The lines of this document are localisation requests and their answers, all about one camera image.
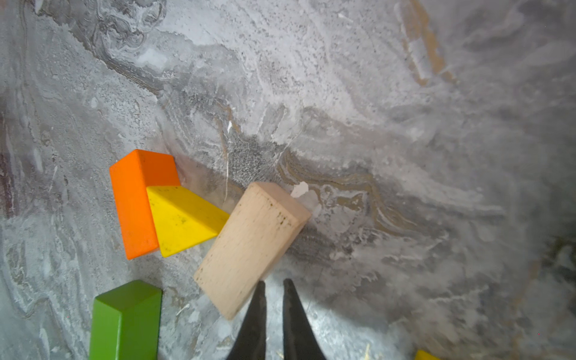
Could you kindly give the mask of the yellow triangle block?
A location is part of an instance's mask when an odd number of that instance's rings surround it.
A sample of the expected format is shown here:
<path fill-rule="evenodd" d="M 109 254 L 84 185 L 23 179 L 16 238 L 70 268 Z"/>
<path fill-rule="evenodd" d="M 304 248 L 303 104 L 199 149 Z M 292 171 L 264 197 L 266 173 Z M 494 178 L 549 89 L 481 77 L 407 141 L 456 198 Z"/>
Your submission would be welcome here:
<path fill-rule="evenodd" d="M 182 186 L 149 186 L 146 192 L 163 257 L 213 239 L 230 217 Z"/>

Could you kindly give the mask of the yellow rectangular block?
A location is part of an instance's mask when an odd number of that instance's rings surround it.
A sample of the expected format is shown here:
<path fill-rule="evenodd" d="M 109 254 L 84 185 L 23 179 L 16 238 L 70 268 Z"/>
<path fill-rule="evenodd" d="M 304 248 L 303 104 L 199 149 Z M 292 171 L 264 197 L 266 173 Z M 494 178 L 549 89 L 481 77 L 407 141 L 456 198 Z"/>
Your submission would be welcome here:
<path fill-rule="evenodd" d="M 422 349 L 419 349 L 415 354 L 414 360 L 440 360 L 440 359 Z"/>

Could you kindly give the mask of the natural wood block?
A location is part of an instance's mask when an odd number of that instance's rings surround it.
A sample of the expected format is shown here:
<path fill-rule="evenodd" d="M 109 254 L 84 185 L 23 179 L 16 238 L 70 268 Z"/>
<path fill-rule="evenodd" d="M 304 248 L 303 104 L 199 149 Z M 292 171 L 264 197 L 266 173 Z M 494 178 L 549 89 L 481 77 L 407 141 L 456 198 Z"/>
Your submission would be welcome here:
<path fill-rule="evenodd" d="M 249 184 L 193 276 L 222 317 L 237 315 L 310 218 L 278 184 Z"/>

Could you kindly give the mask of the orange block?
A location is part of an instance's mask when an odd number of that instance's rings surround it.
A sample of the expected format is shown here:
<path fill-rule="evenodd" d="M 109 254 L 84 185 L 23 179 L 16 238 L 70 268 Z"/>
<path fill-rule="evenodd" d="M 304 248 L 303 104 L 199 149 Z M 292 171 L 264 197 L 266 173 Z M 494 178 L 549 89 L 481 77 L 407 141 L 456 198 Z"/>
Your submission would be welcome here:
<path fill-rule="evenodd" d="M 159 248 L 147 188 L 180 186 L 171 154 L 135 149 L 109 168 L 112 192 L 129 260 Z"/>

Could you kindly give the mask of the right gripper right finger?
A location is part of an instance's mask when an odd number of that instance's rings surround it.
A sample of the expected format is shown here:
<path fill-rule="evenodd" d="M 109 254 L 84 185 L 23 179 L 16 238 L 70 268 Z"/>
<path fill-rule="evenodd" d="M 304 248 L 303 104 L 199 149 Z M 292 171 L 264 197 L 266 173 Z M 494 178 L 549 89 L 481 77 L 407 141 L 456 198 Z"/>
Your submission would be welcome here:
<path fill-rule="evenodd" d="M 285 359 L 326 360 L 289 278 L 283 281 L 283 351 Z"/>

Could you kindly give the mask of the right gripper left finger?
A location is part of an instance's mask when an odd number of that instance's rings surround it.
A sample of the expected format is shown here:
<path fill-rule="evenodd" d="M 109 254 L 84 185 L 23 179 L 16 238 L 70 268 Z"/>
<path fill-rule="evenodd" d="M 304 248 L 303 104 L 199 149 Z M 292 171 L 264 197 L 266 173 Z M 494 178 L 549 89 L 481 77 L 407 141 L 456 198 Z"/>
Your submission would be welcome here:
<path fill-rule="evenodd" d="M 260 280 L 226 360 L 266 358 L 266 319 L 266 285 Z"/>

